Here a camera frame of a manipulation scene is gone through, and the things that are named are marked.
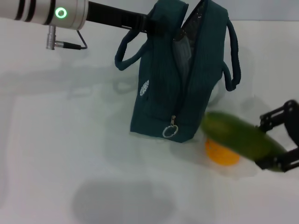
metal ring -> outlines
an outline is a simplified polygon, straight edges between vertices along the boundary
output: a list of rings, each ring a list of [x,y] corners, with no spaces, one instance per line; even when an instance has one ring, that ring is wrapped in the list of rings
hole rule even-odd
[[[166,132],[168,129],[170,129],[170,128],[175,128],[176,130],[175,130],[175,132],[174,132],[172,135],[170,135],[170,136],[166,136],[166,135],[165,135],[165,132]],[[166,127],[166,128],[164,129],[162,135],[163,135],[164,138],[169,139],[169,138],[173,137],[174,135],[176,135],[177,133],[178,133],[178,126],[177,126],[177,125],[170,125],[170,126],[168,126],[168,127]]]

green led ring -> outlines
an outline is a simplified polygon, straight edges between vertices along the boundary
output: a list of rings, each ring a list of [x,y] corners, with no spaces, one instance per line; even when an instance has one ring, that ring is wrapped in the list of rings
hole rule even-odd
[[[57,16],[57,18],[59,18],[59,19],[63,19],[63,18],[66,17],[66,15],[67,15],[67,11],[65,10],[65,8],[60,7],[60,8],[58,8],[58,9],[56,9],[56,11],[55,11],[55,15]]]

orange object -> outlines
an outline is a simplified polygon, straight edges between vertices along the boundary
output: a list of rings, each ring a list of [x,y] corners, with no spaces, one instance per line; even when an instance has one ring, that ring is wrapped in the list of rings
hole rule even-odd
[[[240,156],[238,154],[218,145],[210,139],[206,140],[206,153],[212,161],[223,166],[235,165],[240,160]]]

teal bag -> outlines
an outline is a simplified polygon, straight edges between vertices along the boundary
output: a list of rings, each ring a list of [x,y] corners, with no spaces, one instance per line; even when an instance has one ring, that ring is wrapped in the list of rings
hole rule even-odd
[[[120,44],[115,56],[118,69],[141,58],[132,132],[176,142],[192,139],[222,74],[228,91],[240,83],[238,41],[227,10],[201,0],[182,26],[187,9],[180,0],[159,0],[148,16],[167,27],[164,35],[148,34],[137,54],[126,61],[127,44],[138,32],[129,31]],[[227,28],[233,80],[223,61]]]

zipper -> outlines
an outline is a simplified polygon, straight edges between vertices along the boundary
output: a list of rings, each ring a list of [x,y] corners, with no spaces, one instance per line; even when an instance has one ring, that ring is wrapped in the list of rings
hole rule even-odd
[[[180,109],[182,108],[182,106],[184,105],[184,102],[185,102],[185,99],[186,99],[186,90],[188,89],[188,86],[189,86],[189,82],[191,80],[191,74],[193,72],[193,67],[194,67],[194,63],[195,63],[195,58],[196,58],[196,55],[197,55],[197,44],[198,44],[198,37],[201,33],[201,30],[202,30],[202,24],[204,23],[204,18],[205,18],[205,15],[206,15],[206,9],[207,9],[207,6],[208,6],[208,0],[202,0],[197,6],[196,8],[193,10],[193,12],[191,13],[191,15],[187,18],[186,22],[183,24],[182,27],[185,26],[185,24],[187,24],[190,19],[194,16],[194,14],[197,12],[197,10],[199,9],[199,7],[201,6],[201,4],[205,4],[204,5],[204,9],[203,9],[203,12],[202,12],[202,18],[201,18],[201,21],[200,21],[200,25],[198,27],[198,31],[196,33],[196,43],[194,45],[194,54],[192,56],[192,62],[191,62],[191,65],[190,65],[190,71],[189,71],[189,74],[187,76],[187,80],[186,80],[186,84],[185,86],[183,86],[183,80],[182,80],[182,77],[179,73],[179,70],[178,70],[178,67],[177,67],[177,64],[175,63],[176,67],[177,67],[177,71],[178,71],[178,76],[179,76],[179,81],[180,81],[180,93],[179,93],[179,96],[177,98],[177,103],[175,105],[175,109],[174,109],[174,112],[171,117],[171,124],[174,125],[174,120],[175,118],[177,117],[178,113],[180,112]]]

